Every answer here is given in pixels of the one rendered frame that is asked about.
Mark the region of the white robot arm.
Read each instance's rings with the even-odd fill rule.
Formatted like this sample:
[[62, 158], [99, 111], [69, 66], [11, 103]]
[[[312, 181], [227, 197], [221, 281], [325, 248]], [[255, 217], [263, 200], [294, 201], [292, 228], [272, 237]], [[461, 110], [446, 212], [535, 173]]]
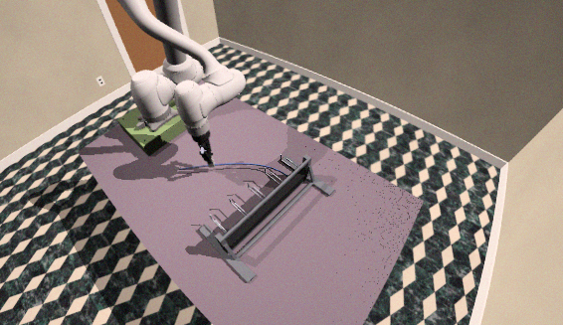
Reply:
[[[178, 0], [153, 0], [157, 19], [145, 0], [117, 1], [142, 31], [163, 43], [166, 56], [162, 72], [140, 71], [131, 79], [131, 94], [142, 114], [136, 126], [155, 132], [179, 115], [190, 135], [204, 135], [209, 130], [206, 116], [243, 91], [244, 75], [220, 65], [209, 51], [183, 35]], [[204, 84], [198, 85], [201, 79]], [[172, 98], [177, 110], [166, 105]]]

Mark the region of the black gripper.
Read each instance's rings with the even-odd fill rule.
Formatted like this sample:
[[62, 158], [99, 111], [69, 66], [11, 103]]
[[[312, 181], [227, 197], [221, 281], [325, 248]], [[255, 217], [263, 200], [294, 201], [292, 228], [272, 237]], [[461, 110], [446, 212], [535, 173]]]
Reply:
[[[210, 141], [207, 140], [209, 137], [210, 137], [210, 131], [209, 130], [204, 135], [192, 136], [193, 140], [195, 142], [199, 143], [198, 145], [201, 149], [199, 154], [203, 157], [203, 159], [205, 161], [207, 161], [209, 168], [211, 168], [211, 167], [215, 167], [215, 165], [214, 165], [215, 162], [214, 162], [214, 159], [213, 159], [213, 156], [212, 156], [213, 153], [211, 153], [212, 149], [211, 149], [211, 146], [210, 146]], [[209, 158], [208, 158], [208, 156], [209, 156]]]

